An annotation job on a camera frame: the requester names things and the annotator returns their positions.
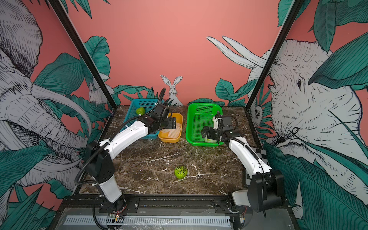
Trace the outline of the bright green plastic basket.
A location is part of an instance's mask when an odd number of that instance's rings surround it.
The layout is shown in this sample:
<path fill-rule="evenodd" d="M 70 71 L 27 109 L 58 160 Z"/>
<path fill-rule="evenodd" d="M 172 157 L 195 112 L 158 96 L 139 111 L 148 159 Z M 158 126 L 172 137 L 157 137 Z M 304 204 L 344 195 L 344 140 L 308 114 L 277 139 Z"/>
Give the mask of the bright green plastic basket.
<path fill-rule="evenodd" d="M 219 112 L 223 115 L 222 108 L 214 103 L 192 103 L 188 107 L 186 121 L 186 139 L 196 147 L 216 147 L 217 141 L 205 142 L 201 131 L 204 126 L 213 127 L 213 117 Z"/>

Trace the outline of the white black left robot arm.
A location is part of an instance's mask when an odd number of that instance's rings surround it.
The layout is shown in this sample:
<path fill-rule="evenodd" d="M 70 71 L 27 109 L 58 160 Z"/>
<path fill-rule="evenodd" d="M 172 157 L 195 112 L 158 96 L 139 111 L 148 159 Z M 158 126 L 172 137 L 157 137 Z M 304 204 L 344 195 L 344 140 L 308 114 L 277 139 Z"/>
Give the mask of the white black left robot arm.
<path fill-rule="evenodd" d="M 75 178 L 77 185 L 90 183 L 99 186 L 101 194 L 113 204 L 122 197 L 122 191 L 115 180 L 113 159 L 149 134 L 176 128 L 176 118 L 169 115 L 168 102 L 163 101 L 165 91 L 165 88 L 161 90 L 154 108 L 149 112 L 124 122 L 109 139 L 87 145 L 83 167 Z"/>

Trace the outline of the white foam net sleeve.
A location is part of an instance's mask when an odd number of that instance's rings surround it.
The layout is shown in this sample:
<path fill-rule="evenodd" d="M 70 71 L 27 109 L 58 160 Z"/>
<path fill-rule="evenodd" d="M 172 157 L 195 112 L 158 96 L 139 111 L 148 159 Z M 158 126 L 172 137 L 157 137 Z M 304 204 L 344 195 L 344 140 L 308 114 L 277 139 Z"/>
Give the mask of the white foam net sleeve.
<path fill-rule="evenodd" d="M 204 138 L 205 143 L 217 143 L 216 140 Z"/>

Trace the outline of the teal plastic basket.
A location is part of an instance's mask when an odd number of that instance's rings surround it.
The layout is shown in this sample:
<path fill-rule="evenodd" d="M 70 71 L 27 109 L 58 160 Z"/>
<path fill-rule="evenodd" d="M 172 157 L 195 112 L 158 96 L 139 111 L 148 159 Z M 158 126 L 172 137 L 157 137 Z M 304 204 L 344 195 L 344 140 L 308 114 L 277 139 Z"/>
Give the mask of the teal plastic basket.
<path fill-rule="evenodd" d="M 150 110 L 152 110 L 155 107 L 157 101 L 158 101 L 157 99 L 134 99 L 134 100 L 132 100 L 132 102 L 129 106 L 129 109 L 126 113 L 126 117 L 125 117 L 124 122 L 128 121 L 131 118 L 134 118 L 134 117 L 138 116 L 138 114 L 136 112 L 137 109 L 144 108 L 145 112 L 149 112 Z M 126 126 L 124 126 L 121 129 L 121 131 L 123 131 L 126 128 L 128 128 L 129 126 L 131 126 L 135 121 L 136 121 L 136 119 L 131 120 L 129 123 L 126 124 Z M 142 139 L 157 139 L 158 134 L 159 134 L 159 131 L 156 131 L 156 133 L 148 134 L 147 136 L 142 137 Z"/>

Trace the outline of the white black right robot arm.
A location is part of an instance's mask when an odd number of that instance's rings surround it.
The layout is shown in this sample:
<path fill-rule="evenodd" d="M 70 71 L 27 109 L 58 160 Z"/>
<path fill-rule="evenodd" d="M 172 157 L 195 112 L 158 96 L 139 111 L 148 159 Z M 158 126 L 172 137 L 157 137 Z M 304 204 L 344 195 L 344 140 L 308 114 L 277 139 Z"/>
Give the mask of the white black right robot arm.
<path fill-rule="evenodd" d="M 204 139 L 225 143 L 251 178 L 247 189 L 232 193 L 235 207 L 250 207 L 255 212 L 265 213 L 282 206 L 285 202 L 284 175 L 266 164 L 236 128 L 235 117 L 217 114 L 213 117 L 213 127 L 204 126 L 201 130 Z"/>

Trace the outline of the yellow plastic tub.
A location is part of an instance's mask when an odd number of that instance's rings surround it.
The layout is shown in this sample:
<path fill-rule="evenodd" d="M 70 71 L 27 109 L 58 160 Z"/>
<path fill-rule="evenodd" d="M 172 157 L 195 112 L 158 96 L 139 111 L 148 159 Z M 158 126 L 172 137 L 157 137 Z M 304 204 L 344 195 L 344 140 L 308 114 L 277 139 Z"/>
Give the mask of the yellow plastic tub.
<path fill-rule="evenodd" d="M 179 113 L 173 113 L 172 117 L 176 118 L 175 129 L 163 129 L 159 132 L 158 137 L 162 142 L 177 143 L 180 140 L 183 126 L 183 116 Z"/>

